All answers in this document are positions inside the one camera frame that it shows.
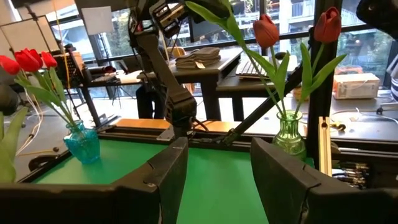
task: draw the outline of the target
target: green table surface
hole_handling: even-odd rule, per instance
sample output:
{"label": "green table surface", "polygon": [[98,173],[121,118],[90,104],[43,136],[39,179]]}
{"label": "green table surface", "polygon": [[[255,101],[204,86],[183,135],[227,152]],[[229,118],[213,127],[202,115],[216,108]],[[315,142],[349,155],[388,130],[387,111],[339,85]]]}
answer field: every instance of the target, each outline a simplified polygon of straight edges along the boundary
{"label": "green table surface", "polygon": [[[101,142],[101,159],[82,165],[71,157],[36,180],[38,184],[110,184],[165,149],[165,145]],[[189,149],[187,179],[177,223],[268,223],[249,153]]]}

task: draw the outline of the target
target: white cable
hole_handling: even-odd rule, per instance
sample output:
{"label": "white cable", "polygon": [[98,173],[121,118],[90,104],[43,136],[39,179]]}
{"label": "white cable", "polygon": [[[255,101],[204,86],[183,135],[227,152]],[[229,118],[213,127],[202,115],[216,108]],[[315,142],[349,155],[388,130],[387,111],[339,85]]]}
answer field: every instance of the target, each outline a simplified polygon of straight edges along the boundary
{"label": "white cable", "polygon": [[37,124],[37,129],[35,133],[33,134],[33,137],[31,139],[28,139],[25,144],[23,146],[21,146],[21,148],[17,151],[16,155],[20,154],[24,149],[26,149],[27,146],[29,146],[32,141],[36,138],[36,136],[38,135],[39,131],[40,131],[40,127],[42,125],[42,121],[43,121],[43,112],[39,113],[39,111],[37,110],[32,98],[29,96],[29,94],[27,93],[27,90],[25,90],[25,94],[26,94],[26,98],[27,101],[32,105],[33,109],[35,110],[37,116],[39,117],[39,123]]}

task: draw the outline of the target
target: tree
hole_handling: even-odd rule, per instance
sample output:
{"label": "tree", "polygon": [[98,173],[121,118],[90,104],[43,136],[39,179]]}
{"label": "tree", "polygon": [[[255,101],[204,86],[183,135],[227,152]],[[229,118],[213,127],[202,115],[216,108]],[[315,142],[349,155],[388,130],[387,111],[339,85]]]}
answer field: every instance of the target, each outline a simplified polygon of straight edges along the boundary
{"label": "tree", "polygon": [[128,9],[113,12],[113,17],[116,19],[113,22],[114,31],[106,34],[113,56],[132,54],[127,27],[128,16]]}

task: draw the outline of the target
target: whiteboard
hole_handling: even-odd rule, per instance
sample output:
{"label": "whiteboard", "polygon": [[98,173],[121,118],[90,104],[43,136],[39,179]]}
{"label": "whiteboard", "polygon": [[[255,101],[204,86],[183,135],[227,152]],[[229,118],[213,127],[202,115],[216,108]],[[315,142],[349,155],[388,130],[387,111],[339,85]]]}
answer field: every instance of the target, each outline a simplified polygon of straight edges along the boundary
{"label": "whiteboard", "polygon": [[[39,17],[39,26],[42,29],[43,35],[50,47],[50,50],[59,50],[59,46],[52,33],[49,23],[45,16]],[[37,27],[36,21],[33,19],[15,22],[1,27],[4,34],[10,41],[11,47],[15,52],[28,49],[36,49],[39,53],[48,52],[45,41]]]}

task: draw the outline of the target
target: glass vase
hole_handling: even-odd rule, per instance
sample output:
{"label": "glass vase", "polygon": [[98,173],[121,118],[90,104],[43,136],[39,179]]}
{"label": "glass vase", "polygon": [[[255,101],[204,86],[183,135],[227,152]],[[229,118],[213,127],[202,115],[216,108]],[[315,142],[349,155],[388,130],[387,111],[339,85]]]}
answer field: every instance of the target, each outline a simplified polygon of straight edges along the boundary
{"label": "glass vase", "polygon": [[286,118],[277,114],[280,121],[280,130],[272,140],[272,143],[281,147],[285,152],[304,161],[307,156],[305,141],[299,133],[299,121],[303,114],[301,112],[294,116],[294,110],[286,111]]}
{"label": "glass vase", "polygon": [[100,140],[94,129],[85,128],[83,121],[75,123],[76,126],[67,124],[70,134],[63,141],[82,164],[90,164],[100,158]]}

